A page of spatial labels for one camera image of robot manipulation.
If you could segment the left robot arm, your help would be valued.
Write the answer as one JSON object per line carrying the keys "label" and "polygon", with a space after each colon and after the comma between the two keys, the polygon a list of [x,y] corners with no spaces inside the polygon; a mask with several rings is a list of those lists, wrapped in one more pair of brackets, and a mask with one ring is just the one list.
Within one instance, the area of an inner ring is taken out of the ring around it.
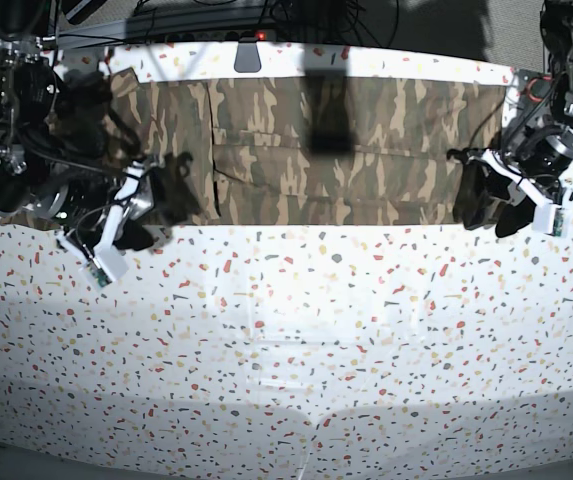
{"label": "left robot arm", "polygon": [[492,227],[499,238],[525,227],[565,234],[573,190],[573,1],[546,1],[540,13],[546,70],[520,73],[518,112],[485,148],[452,149],[463,165],[453,216],[468,230]]}

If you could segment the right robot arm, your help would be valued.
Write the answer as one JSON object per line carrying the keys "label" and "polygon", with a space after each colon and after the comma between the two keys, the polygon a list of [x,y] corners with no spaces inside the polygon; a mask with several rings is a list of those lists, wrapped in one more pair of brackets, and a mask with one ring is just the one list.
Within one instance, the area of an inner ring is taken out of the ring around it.
{"label": "right robot arm", "polygon": [[156,153],[143,124],[98,71],[55,68],[47,1],[0,1],[0,217],[51,229],[92,285],[127,272],[125,253],[154,245],[149,217],[175,226],[200,211],[192,157]]}

